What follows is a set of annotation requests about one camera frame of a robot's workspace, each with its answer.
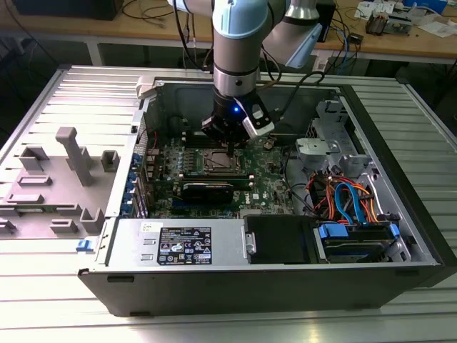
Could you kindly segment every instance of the aluminum workbench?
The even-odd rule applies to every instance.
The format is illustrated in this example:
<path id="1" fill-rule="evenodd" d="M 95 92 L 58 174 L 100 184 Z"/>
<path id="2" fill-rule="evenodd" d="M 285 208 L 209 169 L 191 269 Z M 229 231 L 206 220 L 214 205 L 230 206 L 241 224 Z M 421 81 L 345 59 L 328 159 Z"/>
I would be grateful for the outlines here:
<path id="1" fill-rule="evenodd" d="M 121 156 L 138 108 L 141 76 L 193 71 L 73 66 L 57 71 L 0 151 L 0 197 L 17 177 L 18 155 L 40 144 L 59 154 L 64 120 L 91 156 Z M 297 76 L 285 75 L 289 81 Z M 357 93 L 449 245 L 457 252 L 457 140 L 409 86 L 395 79 L 327 76 Z M 0 340 L 122 342 L 455 342 L 457 277 L 402 294 L 380 309 L 192 317 L 120 318 L 77 279 L 94 258 L 79 239 L 0 241 Z"/>

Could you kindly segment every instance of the warning label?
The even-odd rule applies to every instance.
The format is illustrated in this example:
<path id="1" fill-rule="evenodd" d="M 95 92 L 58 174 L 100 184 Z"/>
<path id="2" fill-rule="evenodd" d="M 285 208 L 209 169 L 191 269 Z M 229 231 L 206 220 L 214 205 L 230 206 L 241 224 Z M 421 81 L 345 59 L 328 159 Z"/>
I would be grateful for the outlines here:
<path id="1" fill-rule="evenodd" d="M 162 227 L 157 263 L 211 264 L 211 227 Z"/>

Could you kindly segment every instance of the floor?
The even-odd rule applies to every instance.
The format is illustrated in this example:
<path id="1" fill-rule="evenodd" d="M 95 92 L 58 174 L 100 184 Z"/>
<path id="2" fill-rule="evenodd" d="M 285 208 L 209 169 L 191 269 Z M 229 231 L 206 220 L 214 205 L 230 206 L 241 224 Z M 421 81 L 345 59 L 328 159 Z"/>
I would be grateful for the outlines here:
<path id="1" fill-rule="evenodd" d="M 60 64 L 90 64 L 89 53 L 83 44 L 75 42 L 41 42 L 44 48 Z M 21 121 L 27 109 L 34 103 L 37 96 L 54 73 L 57 65 L 33 41 L 23 42 L 25 53 L 22 56 L 9 54 L 0 46 L 0 146 L 8 139 L 9 134 Z M 105 62 L 110 66 L 150 66 L 161 68 L 183 67 L 182 50 L 180 48 L 150 47 L 150 58 L 145 61 L 142 46 L 125 46 L 104 44 L 102 46 Z M 204 56 L 204 50 L 198 50 L 199 56 Z M 309 72 L 313 66 L 314 57 L 298 72 Z M 437 95 L 437 89 L 444 87 L 446 75 L 445 66 L 431 64 L 399 64 L 388 61 L 372 61 L 359 59 L 354 68 L 347 68 L 343 75 L 406 78 L 415 90 L 432 105 Z M 436 113 L 455 134 L 457 132 L 457 82 L 452 90 L 444 96 L 435 108 Z"/>

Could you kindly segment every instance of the wooden desk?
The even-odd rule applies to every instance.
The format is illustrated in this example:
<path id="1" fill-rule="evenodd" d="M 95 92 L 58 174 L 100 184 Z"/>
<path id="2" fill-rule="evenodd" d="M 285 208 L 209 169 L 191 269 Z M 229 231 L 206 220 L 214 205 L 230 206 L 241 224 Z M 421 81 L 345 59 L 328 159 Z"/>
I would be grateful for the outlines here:
<path id="1" fill-rule="evenodd" d="M 383 34 L 382 36 L 374 36 L 366 34 L 365 25 L 366 21 L 363 19 L 355 19 L 357 4 L 359 0 L 338 0 L 339 11 L 343 17 L 343 22 L 349 26 L 351 32 L 361 34 L 363 43 L 359 57 L 369 59 L 388 59 L 395 61 L 414 61 L 414 57 L 419 59 L 430 58 L 435 59 L 449 59 L 448 63 L 453 63 L 457 59 L 457 36 L 452 35 L 446 38 L 440 38 L 430 34 L 418 27 L 413 27 L 408 36 Z M 444 16 L 455 18 L 457 22 L 457 9 L 447 7 L 443 12 Z M 333 16 L 339 20 L 337 13 Z M 333 49 L 339 51 L 341 49 L 341 42 L 336 36 L 337 32 L 331 30 L 325 43 L 316 45 L 317 49 Z"/>
<path id="2" fill-rule="evenodd" d="M 365 34 L 364 20 L 355 20 L 353 14 L 358 0 L 338 0 L 343 21 L 352 26 L 351 31 L 362 34 L 364 40 L 358 56 L 362 59 L 383 59 L 393 61 L 416 61 L 451 64 L 457 59 L 457 36 L 439 38 L 414 27 L 409 36 L 384 34 L 372 36 Z M 142 0 L 144 8 L 163 4 L 163 0 Z M 181 46 L 176 29 L 174 16 L 164 17 L 165 28 L 146 23 L 139 19 L 129 18 L 122 13 L 113 21 L 98 21 L 92 19 L 56 18 L 47 16 L 20 16 L 10 4 L 21 24 L 37 39 L 55 39 L 61 41 L 82 41 L 87 44 L 94 65 L 102 65 L 98 44 L 134 44 L 144 46 Z M 156 9 L 150 14 L 164 14 L 171 7 Z M 139 16 L 139 7 L 135 4 L 128 8 L 130 14 Z M 447 8 L 446 16 L 457 18 L 457 9 Z M 0 36 L 25 38 L 27 35 L 18 27 L 0 1 Z M 211 45 L 211 23 L 208 18 L 196 16 L 196 37 L 198 47 L 208 48 Z M 341 49 L 334 30 L 328 35 L 325 43 L 317 43 L 313 54 L 327 60 L 337 55 Z"/>

